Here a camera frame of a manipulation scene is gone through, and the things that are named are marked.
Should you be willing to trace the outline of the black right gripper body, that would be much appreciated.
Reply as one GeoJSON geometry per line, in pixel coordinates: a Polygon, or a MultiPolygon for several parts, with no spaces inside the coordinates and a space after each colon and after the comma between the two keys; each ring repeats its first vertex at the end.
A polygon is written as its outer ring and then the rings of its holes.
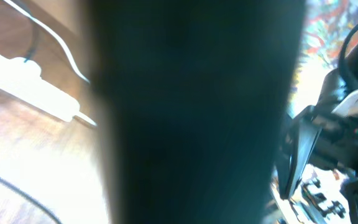
{"type": "Polygon", "coordinates": [[[315,124],[321,108],[309,105],[292,118],[284,113],[275,167],[280,198],[289,199],[301,182],[301,176],[319,141],[323,127],[315,124]]]}

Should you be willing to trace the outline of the teal screen smartphone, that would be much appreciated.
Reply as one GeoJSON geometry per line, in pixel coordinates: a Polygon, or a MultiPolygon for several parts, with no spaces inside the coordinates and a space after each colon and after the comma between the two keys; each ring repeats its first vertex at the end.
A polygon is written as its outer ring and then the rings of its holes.
{"type": "Polygon", "coordinates": [[[306,3],[86,1],[114,223],[260,223],[306,3]]]}

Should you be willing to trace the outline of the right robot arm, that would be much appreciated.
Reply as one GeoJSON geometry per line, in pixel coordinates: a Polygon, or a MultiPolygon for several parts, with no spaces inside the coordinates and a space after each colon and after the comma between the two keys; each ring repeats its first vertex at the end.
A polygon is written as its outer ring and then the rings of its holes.
{"type": "MultiPolygon", "coordinates": [[[[351,34],[358,31],[356,24],[351,34]]],[[[358,223],[358,44],[346,37],[317,104],[287,116],[277,190],[298,223],[358,223]]]]}

